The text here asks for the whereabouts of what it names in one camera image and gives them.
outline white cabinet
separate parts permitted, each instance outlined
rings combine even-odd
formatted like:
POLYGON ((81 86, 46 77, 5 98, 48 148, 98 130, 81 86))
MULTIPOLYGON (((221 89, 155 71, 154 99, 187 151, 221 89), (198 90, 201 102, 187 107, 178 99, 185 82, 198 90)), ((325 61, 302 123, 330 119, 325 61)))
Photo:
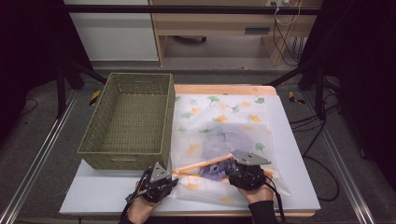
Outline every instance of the white cabinet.
MULTIPOLYGON (((67 5, 148 5, 147 0, 64 0, 67 5)), ((148 13, 70 13, 91 61, 158 61, 148 13)))

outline black sleeve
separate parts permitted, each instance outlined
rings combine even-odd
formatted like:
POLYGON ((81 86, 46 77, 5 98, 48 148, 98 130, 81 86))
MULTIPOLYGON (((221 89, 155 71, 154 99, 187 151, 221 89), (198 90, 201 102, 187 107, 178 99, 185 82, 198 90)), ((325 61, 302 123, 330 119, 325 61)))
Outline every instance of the black sleeve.
POLYGON ((274 201, 261 201, 251 203, 248 208, 255 224, 279 223, 275 216, 274 201))
POLYGON ((123 218, 120 220, 119 224, 134 224, 134 223, 132 223, 132 222, 128 219, 128 217, 123 217, 123 218))

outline black horizontal bar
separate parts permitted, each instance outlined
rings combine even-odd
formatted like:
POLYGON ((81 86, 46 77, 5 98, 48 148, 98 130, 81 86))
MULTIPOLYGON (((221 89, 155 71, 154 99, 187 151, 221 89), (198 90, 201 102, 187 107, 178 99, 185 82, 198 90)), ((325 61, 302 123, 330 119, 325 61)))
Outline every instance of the black horizontal bar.
MULTIPOLYGON (((115 6, 115 5, 44 5, 48 10, 74 13, 181 13, 181 14, 256 14, 274 15, 276 7, 214 7, 214 6, 115 6)), ((333 10, 321 7, 280 7, 276 15, 319 15, 333 10)))

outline basket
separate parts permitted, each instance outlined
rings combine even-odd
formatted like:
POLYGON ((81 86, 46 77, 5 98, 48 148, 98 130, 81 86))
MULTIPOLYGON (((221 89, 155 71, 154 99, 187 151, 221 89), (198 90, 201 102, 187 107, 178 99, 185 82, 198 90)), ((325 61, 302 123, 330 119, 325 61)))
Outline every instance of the basket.
POLYGON ((166 169, 174 106, 171 74, 110 74, 78 155, 93 169, 166 169))

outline purple cloth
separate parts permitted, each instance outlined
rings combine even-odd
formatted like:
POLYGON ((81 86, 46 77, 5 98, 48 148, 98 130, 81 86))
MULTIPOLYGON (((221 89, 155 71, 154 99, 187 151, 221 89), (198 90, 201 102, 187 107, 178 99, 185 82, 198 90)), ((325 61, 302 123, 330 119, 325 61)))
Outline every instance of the purple cloth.
POLYGON ((205 167, 201 167, 200 175, 203 178, 211 180, 219 180, 227 176, 225 174, 226 170, 234 172, 236 169, 235 162, 233 159, 228 159, 225 161, 219 161, 205 167))

